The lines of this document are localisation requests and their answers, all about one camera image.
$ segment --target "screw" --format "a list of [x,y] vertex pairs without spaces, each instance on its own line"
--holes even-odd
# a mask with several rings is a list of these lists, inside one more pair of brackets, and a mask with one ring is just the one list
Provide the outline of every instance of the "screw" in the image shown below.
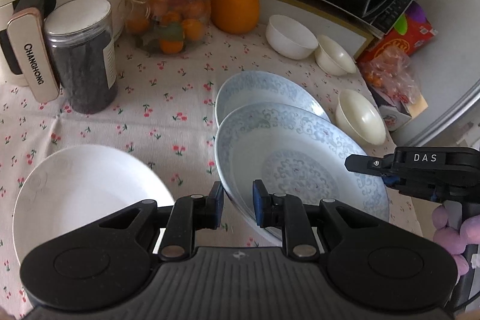
[[310,244],[300,244],[293,248],[293,253],[299,258],[309,258],[315,255],[317,250]]
[[180,246],[166,246],[162,248],[160,253],[165,258],[179,258],[185,253],[185,250]]

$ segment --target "white plate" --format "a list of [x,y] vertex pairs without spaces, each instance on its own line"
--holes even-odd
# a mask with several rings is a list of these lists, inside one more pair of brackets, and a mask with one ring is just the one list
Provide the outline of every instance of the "white plate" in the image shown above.
[[255,223],[255,179],[263,180],[269,193],[293,194],[313,205],[335,198],[388,221],[383,181],[347,171],[345,159],[352,154],[365,152],[333,124],[280,103],[254,103],[233,111],[215,140],[215,162],[229,198],[246,221],[274,243],[279,243],[280,230]]
[[235,109],[257,102],[285,103],[330,122],[315,98],[294,82],[270,72],[244,71],[229,78],[218,91],[215,103],[217,126]]
[[159,206],[174,200],[140,160],[101,145],[58,151],[23,184],[13,214],[19,263],[36,246],[143,199]]

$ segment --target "red box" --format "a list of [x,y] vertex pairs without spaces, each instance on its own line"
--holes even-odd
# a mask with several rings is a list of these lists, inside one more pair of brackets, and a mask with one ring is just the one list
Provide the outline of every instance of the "red box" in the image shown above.
[[374,41],[370,48],[363,51],[357,63],[373,60],[391,45],[397,46],[410,56],[436,34],[437,31],[427,20],[420,5],[413,2],[381,41]]

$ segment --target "white wall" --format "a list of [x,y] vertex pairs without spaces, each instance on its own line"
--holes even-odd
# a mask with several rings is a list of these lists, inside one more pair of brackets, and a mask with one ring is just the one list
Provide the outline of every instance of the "white wall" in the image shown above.
[[[412,56],[429,107],[392,134],[397,145],[428,141],[461,114],[465,95],[480,91],[480,0],[418,2],[439,32]],[[438,129],[429,133],[432,127]]]

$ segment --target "purple object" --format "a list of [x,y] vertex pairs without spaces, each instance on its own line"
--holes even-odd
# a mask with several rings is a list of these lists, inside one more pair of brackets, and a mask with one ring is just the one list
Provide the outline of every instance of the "purple object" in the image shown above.
[[412,4],[406,10],[405,14],[419,24],[427,22],[427,16],[425,15],[422,7],[417,2],[412,2]]
[[431,214],[431,221],[436,229],[442,229],[447,226],[448,212],[445,206],[440,205]]
[[460,227],[460,236],[467,244],[480,244],[480,216],[466,219]]
[[457,264],[458,275],[462,276],[469,272],[470,267],[467,260],[462,255],[452,255],[455,263]]
[[439,229],[433,237],[433,241],[445,248],[451,255],[462,254],[467,246],[466,240],[453,228]]

